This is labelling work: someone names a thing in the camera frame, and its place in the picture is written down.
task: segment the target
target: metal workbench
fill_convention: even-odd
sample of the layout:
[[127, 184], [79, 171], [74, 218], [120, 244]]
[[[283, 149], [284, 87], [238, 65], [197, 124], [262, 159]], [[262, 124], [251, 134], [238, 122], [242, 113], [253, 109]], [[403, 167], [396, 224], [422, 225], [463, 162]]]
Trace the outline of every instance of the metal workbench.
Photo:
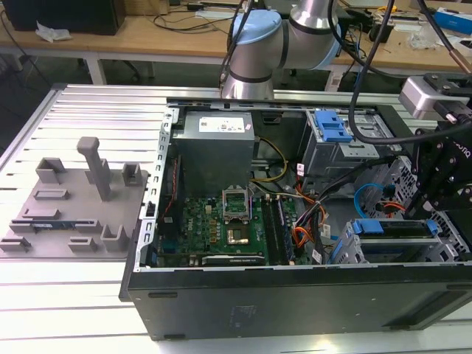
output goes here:
[[[75, 146], [100, 139], [110, 168], [151, 166], [166, 97], [217, 97], [212, 88], [76, 86], [52, 90], [0, 158], [0, 235], [38, 177], [42, 157], [86, 168]], [[349, 94], [276, 91], [284, 100], [348, 103]], [[395, 95], [366, 94], [360, 103], [393, 105], [415, 129]], [[156, 343], [132, 303], [118, 300], [124, 262], [0, 263], [0, 353], [472, 353], [472, 305], [421, 332], [358, 333]]]

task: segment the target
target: yellow wire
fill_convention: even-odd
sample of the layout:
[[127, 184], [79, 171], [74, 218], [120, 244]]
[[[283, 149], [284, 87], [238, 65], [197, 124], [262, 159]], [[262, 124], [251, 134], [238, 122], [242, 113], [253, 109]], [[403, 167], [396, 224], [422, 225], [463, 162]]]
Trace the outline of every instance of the yellow wire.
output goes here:
[[271, 148], [273, 148], [280, 155], [280, 157], [282, 157], [283, 169], [282, 169], [282, 172], [278, 176], [268, 177], [268, 178], [252, 178], [251, 181], [252, 182], [273, 182], [273, 181], [276, 181], [279, 178], [282, 178], [286, 174], [287, 169], [288, 169], [288, 161], [285, 159], [285, 156], [283, 155], [282, 151], [280, 151], [280, 149], [277, 146], [275, 146], [273, 142], [271, 142], [269, 139], [266, 139], [266, 138], [260, 138], [260, 140], [262, 140], [263, 142], [266, 142], [267, 144], [269, 144], [271, 146]]

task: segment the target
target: motherboard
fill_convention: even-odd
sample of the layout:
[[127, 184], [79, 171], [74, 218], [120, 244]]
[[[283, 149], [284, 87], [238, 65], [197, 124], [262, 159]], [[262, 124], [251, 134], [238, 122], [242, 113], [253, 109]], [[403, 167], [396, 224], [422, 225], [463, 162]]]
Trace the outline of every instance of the motherboard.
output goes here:
[[[248, 217], [228, 221], [228, 214]], [[160, 240], [159, 259], [168, 267], [303, 264], [295, 259], [291, 239], [296, 220], [291, 198], [240, 194], [186, 198], [179, 236]]]

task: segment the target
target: gray pillar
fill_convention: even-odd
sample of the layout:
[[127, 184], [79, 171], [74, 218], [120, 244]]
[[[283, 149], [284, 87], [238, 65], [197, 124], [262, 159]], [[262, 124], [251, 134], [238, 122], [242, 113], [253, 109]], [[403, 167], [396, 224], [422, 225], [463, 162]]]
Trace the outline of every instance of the gray pillar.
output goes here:
[[85, 156], [90, 174], [92, 175], [98, 194], [102, 201], [108, 201], [110, 198], [110, 184], [108, 183], [107, 173], [102, 166], [98, 147], [100, 142], [98, 138], [83, 136], [77, 143], [77, 151]]

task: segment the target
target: gray floor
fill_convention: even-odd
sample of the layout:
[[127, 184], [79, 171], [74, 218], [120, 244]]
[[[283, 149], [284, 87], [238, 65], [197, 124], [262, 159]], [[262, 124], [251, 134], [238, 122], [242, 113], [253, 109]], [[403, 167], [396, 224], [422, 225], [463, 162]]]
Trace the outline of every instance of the gray floor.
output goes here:
[[[0, 154], [11, 143], [23, 127], [31, 113], [36, 109], [49, 90], [49, 87], [32, 68], [31, 63], [22, 58], [24, 69], [0, 74]], [[137, 83], [133, 72], [122, 62], [104, 60], [105, 76], [112, 85], [149, 85], [149, 86], [191, 86], [216, 87], [219, 66], [194, 64], [155, 63], [156, 76], [147, 77], [145, 63], [135, 63], [142, 73]], [[68, 58], [39, 58], [38, 68], [51, 83], [91, 83], [86, 66], [80, 66], [77, 60]], [[282, 71], [275, 71], [273, 76], [276, 89], [323, 91], [328, 72], [309, 72], [299, 70], [296, 77], [291, 77], [287, 85], [280, 83]], [[340, 91], [352, 91], [355, 73], [349, 73], [341, 83]], [[401, 80], [386, 82], [382, 77], [370, 75], [362, 86], [364, 92], [399, 93]]]

